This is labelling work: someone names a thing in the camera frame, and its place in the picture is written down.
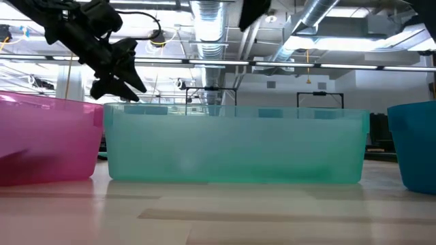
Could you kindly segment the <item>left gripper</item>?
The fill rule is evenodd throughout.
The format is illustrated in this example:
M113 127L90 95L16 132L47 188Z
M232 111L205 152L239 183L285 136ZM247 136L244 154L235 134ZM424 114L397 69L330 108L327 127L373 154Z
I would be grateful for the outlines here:
M79 57L80 63L92 68L101 79L116 76L120 80L95 80L90 96L99 99L104 95L115 95L128 101L138 102L138 96L124 83L128 83L142 93L147 92L135 68L135 48L133 38L125 38L114 44L96 37L90 27L75 20L62 20L45 29L49 44L60 41Z

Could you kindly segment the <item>white pillar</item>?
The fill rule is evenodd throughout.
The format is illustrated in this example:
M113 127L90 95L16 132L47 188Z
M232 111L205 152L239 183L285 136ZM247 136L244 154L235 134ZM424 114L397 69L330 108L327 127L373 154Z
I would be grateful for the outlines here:
M84 101L84 81L81 66L59 66L56 83L58 99Z

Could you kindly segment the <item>bright ceiling light panel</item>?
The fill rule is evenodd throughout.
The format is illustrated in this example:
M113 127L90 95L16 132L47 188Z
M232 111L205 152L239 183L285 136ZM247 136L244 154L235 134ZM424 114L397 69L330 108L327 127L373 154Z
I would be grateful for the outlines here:
M423 24L408 26L399 34L383 38L295 36L283 38L288 50L316 49L350 52L436 51L436 41Z

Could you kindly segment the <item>pink-red plastic bin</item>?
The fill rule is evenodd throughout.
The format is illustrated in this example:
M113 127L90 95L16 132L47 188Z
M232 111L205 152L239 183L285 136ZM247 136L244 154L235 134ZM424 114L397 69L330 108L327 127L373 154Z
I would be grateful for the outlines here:
M102 135L102 105L0 91L0 186L89 178Z

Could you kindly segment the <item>long ceiling light strip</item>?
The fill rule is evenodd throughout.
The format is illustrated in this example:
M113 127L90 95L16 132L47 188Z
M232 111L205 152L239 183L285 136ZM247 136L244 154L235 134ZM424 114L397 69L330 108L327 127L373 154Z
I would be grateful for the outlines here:
M11 63L47 63L57 65L80 65L77 56L44 56L25 54L0 54L0 62ZM277 68L307 68L307 69L344 69L344 70L369 70L369 71L397 71L435 73L436 67L417 66L383 66L383 65L358 65L358 64L334 64L334 63L282 63L271 61L233 61L233 60L207 60L207 59L165 59L165 58L136 58L137 66L145 67L277 67Z

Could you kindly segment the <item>teal translucent plastic bin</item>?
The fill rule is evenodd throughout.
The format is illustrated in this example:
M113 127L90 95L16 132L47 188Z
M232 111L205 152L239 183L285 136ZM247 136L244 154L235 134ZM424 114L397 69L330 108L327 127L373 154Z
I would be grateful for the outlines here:
M108 103L104 133L114 180L355 184L369 113Z

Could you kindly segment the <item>dark background furniture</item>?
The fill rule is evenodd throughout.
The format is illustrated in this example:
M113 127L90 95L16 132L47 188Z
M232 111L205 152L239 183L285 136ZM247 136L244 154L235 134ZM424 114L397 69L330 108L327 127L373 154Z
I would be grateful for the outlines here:
M369 136L364 159L397 163L394 142L388 126L388 116L370 113L369 119Z

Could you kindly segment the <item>blue plastic bin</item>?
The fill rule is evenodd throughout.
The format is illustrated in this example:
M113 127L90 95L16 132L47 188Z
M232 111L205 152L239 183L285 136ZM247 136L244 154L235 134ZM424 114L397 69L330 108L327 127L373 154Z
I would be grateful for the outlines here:
M404 186L436 195L436 101L388 108L388 126Z

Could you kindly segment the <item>smooth silver air duct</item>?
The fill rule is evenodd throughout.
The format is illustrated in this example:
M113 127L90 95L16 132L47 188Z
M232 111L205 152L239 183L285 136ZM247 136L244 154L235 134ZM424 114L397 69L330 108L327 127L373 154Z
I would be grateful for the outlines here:
M310 37L318 32L319 23L340 0L307 0L302 11L291 15L282 30L282 42L269 61L286 62L300 49L310 49Z

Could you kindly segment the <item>black metal rig frame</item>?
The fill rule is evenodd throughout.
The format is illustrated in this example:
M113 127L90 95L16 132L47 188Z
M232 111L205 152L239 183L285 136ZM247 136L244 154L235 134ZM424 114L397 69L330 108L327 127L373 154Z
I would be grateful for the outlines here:
M341 109L345 109L345 100L344 100L344 94L343 93L328 93L326 91L314 91L314 92L297 92L296 93L296 107L300 107L300 95L312 95L312 96L318 96L318 97L326 97L327 95L330 95L333 99L335 99L335 95L340 96L341 102L337 101L340 105Z
M203 90L208 92L215 92L215 91L232 91L233 93L228 92L230 96L233 96L234 105L238 105L238 99L237 99L237 88L226 88L226 87L214 87L214 86L204 86L204 87L197 87L197 86L187 86L185 88L185 105L188 104L188 91L190 89L193 89L195 91Z

